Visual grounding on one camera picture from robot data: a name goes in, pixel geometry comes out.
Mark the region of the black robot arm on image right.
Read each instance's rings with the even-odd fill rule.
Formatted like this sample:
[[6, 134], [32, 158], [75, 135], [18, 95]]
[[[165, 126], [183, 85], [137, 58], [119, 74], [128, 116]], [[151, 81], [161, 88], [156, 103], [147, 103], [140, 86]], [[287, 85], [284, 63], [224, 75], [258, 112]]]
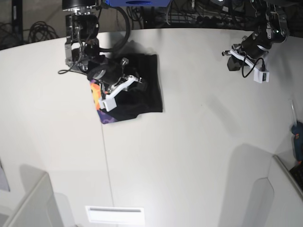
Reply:
[[250, 3], [256, 11], [254, 21], [241, 25], [231, 12], [236, 25], [252, 29], [253, 33], [244, 37], [240, 44], [233, 44], [229, 51], [222, 52], [223, 56], [229, 56], [227, 67], [230, 71], [243, 69], [248, 65], [246, 60], [256, 62], [265, 57], [273, 44], [284, 42], [289, 35], [286, 15], [280, 6], [265, 0], [251, 0]]

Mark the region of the black robot arm on image left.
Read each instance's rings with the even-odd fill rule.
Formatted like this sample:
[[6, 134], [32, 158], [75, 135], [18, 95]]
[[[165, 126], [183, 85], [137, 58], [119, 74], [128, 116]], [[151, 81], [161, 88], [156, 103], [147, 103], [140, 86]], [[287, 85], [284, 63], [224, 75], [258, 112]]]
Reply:
[[115, 97], [121, 91], [144, 91], [147, 87], [147, 83], [136, 71], [126, 69], [129, 63], [127, 58], [118, 61], [105, 56], [105, 53], [121, 50], [131, 34], [129, 17], [121, 7], [114, 9], [120, 12], [125, 20], [124, 38], [111, 48], [99, 46], [97, 35], [100, 16], [93, 14], [92, 10], [101, 12], [109, 8], [111, 6], [101, 0], [62, 1], [62, 9], [69, 12], [65, 17], [65, 63], [69, 68], [58, 71], [58, 74], [76, 72], [86, 75], [88, 81], [99, 85], [103, 99]]

